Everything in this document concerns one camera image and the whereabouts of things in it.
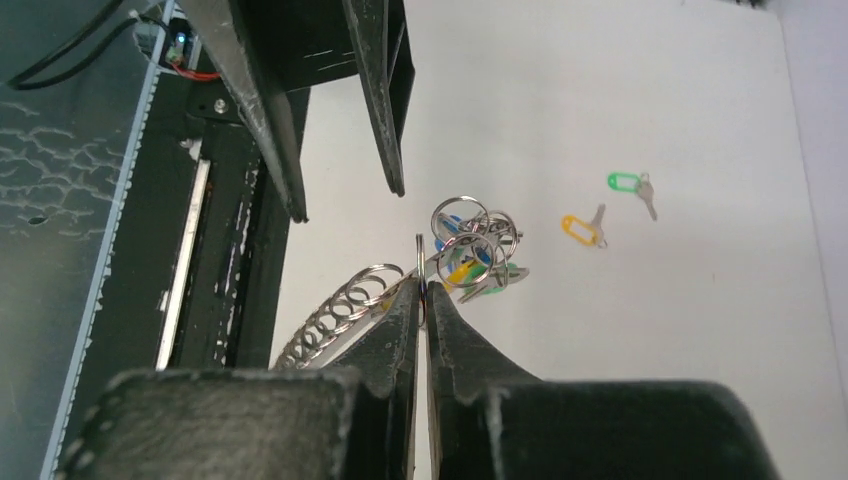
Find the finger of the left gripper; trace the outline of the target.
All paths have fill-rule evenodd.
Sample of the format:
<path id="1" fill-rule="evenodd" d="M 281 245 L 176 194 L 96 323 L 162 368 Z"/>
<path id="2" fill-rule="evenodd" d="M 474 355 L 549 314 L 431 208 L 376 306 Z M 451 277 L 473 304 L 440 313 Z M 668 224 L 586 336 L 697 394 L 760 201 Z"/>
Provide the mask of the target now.
<path id="1" fill-rule="evenodd" d="M 344 0 L 343 11 L 389 190 L 405 195 L 401 139 L 415 78 L 402 0 Z"/>
<path id="2" fill-rule="evenodd" d="M 292 221 L 308 220 L 291 103 L 239 1 L 179 3 L 237 103 Z"/>

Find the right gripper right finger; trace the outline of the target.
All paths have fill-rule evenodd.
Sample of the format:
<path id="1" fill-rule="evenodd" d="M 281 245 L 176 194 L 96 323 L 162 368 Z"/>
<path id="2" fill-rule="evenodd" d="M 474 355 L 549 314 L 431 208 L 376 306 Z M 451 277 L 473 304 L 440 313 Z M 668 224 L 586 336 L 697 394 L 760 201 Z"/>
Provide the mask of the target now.
<path id="1" fill-rule="evenodd" d="M 552 381 L 426 297 L 436 479 L 775 479 L 742 401 L 709 381 Z"/>

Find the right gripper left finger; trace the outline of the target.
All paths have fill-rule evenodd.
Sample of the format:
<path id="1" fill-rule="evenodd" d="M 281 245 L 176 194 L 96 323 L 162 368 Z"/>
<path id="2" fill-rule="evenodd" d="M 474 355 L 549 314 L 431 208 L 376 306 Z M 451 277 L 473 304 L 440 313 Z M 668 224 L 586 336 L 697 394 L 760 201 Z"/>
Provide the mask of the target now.
<path id="1" fill-rule="evenodd" d="M 117 376 L 60 479 L 409 479 L 419 291 L 318 369 Z"/>

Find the green tag key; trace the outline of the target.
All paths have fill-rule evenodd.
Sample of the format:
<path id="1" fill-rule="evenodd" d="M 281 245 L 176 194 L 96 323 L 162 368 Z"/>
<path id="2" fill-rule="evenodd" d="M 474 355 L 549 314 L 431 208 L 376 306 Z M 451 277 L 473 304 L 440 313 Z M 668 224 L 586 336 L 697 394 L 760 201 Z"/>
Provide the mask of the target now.
<path id="1" fill-rule="evenodd" d="M 484 295 L 500 293 L 510 285 L 523 281 L 529 274 L 528 268 L 518 267 L 514 263 L 491 270 L 487 269 L 485 265 L 472 262 L 468 273 L 462 278 L 462 282 L 471 283 L 480 277 L 483 277 L 483 280 L 470 287 L 465 287 L 463 294 L 459 297 L 459 302 L 465 304 Z"/>
<path id="2" fill-rule="evenodd" d="M 654 205 L 654 187 L 647 172 L 635 174 L 625 172 L 612 172 L 607 175 L 607 185 L 610 189 L 634 194 L 646 206 L 650 218 L 656 222 L 658 213 Z"/>

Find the yellow tag key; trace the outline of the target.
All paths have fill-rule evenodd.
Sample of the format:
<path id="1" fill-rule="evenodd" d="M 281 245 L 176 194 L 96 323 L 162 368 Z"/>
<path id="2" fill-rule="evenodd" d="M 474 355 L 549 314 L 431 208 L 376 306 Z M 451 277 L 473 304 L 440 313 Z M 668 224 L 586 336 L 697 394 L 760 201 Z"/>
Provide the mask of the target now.
<path id="1" fill-rule="evenodd" d="M 464 289 L 465 284 L 474 281 L 487 271 L 485 265 L 478 263 L 476 260 L 469 260 L 458 267 L 446 277 L 443 285 L 448 293 L 452 293 L 458 288 Z"/>

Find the blue tag key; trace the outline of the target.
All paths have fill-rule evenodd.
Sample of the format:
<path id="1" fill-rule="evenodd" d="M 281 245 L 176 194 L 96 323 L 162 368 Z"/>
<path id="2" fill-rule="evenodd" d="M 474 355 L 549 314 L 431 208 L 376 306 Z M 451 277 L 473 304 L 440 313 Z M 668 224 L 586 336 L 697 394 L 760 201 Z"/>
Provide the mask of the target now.
<path id="1" fill-rule="evenodd" d="M 472 230 L 471 221 L 453 214 L 437 214 L 434 246 L 439 252 L 447 252 L 445 268 L 449 272 L 472 261 L 485 266 L 491 264 L 490 249 L 483 240 L 471 236 Z"/>

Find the left circuit board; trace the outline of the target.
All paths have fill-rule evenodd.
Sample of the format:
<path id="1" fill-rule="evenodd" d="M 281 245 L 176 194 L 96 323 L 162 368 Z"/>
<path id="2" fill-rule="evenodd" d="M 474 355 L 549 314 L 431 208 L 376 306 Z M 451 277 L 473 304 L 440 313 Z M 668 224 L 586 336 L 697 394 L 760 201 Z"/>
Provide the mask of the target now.
<path id="1" fill-rule="evenodd" d="M 191 69 L 197 58 L 197 36 L 194 29 L 182 17 L 171 18 L 168 27 L 169 35 L 160 55 L 159 65 L 170 70 L 174 66 L 184 70 Z"/>

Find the orange tag key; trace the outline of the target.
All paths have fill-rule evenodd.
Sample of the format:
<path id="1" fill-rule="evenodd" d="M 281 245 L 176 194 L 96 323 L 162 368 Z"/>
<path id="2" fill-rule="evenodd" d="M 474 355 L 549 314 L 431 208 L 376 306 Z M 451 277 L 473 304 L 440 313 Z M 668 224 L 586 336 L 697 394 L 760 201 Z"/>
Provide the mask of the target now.
<path id="1" fill-rule="evenodd" d="M 561 228 L 566 235 L 583 246 L 605 249 L 608 247 L 602 227 L 605 212 L 606 205 L 601 203 L 597 206 L 593 218 L 589 221 L 580 219 L 575 215 L 566 215 L 561 220 Z"/>

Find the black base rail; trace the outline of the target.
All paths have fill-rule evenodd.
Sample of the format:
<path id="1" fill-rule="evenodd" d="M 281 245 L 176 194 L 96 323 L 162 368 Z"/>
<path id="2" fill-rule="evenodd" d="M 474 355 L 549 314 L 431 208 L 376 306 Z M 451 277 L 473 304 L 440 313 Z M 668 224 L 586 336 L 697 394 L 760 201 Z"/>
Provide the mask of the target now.
<path id="1" fill-rule="evenodd" d="M 152 369 L 169 300 L 168 365 L 265 368 L 289 217 L 221 83 L 160 74 L 113 243 L 63 450 L 117 374 Z"/>

